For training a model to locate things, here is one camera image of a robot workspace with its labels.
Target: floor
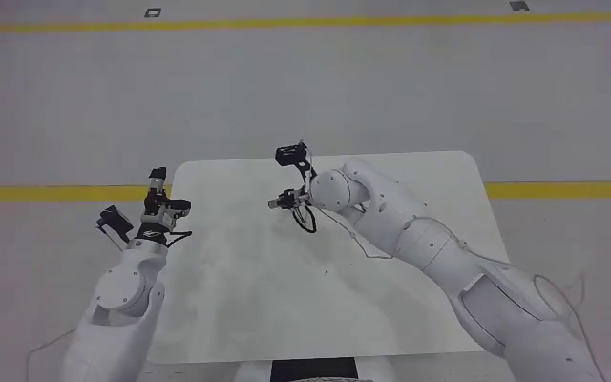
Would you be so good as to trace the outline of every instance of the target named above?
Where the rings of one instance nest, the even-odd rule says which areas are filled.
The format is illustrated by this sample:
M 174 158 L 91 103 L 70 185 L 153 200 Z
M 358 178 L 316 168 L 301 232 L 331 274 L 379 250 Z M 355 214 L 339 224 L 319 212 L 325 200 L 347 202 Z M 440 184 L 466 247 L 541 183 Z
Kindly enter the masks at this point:
M 528 4 L 531 14 L 611 11 L 600 0 Z M 149 22 L 153 7 L 162 22 L 426 17 L 379 27 L 15 32 Z M 611 24 L 432 24 L 512 14 L 499 0 L 0 0 L 0 186 L 142 184 L 155 166 L 172 173 L 187 160 L 265 158 L 299 138 L 320 155 L 464 150 L 487 182 L 611 180 Z M 110 202 L 0 201 L 3 380 L 24 380 L 27 351 L 72 328 L 116 263 L 93 229 Z M 611 365 L 611 200 L 491 204 L 514 264 L 564 287 L 585 274 L 579 311 L 600 363 Z M 132 220 L 140 213 L 139 202 L 116 205 Z M 31 381 L 57 380 L 67 342 L 32 357 Z M 391 362 L 406 381 L 513 380 L 487 353 Z M 233 373 L 230 364 L 147 365 L 140 380 Z

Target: white table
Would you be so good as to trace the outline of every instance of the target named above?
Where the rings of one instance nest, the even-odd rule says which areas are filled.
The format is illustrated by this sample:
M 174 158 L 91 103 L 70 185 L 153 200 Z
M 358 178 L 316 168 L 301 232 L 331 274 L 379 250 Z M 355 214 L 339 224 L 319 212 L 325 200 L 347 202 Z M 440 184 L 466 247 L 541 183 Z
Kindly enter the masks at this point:
M 406 184 L 480 253 L 507 261 L 474 160 L 462 152 L 356 156 Z M 318 172 L 349 156 L 314 157 Z M 159 277 L 165 302 L 148 359 L 207 363 L 481 350 L 445 295 L 399 260 L 364 257 L 346 231 L 315 212 L 308 234 L 267 201 L 302 183 L 273 159 L 192 161 L 173 198 L 191 214 Z M 372 255 L 381 255 L 367 244 Z

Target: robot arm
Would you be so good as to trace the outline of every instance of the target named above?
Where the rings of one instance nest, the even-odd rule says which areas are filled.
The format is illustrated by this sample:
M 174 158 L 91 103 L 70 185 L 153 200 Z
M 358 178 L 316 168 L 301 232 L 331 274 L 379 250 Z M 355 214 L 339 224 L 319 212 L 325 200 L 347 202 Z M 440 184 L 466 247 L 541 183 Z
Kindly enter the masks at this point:
M 551 288 L 472 252 L 395 180 L 349 159 L 303 190 L 287 190 L 292 199 L 281 195 L 274 202 L 336 212 L 378 249 L 420 269 L 447 295 L 463 329 L 504 358 L 520 382 L 603 381 L 584 341 L 559 320 L 564 302 Z M 367 201 L 367 210 L 355 207 Z
M 165 234 L 172 232 L 176 219 L 186 216 L 189 201 L 172 201 L 165 195 L 165 168 L 153 170 L 145 199 L 142 225 L 121 253 L 119 265 L 105 272 L 83 314 L 62 368 L 65 382 L 136 381 L 151 345 L 165 294 L 158 273 L 165 266 L 168 246 Z M 115 208 L 98 221 L 115 213 L 109 226 L 128 241 L 131 225 Z M 190 233 L 180 233 L 182 237 Z

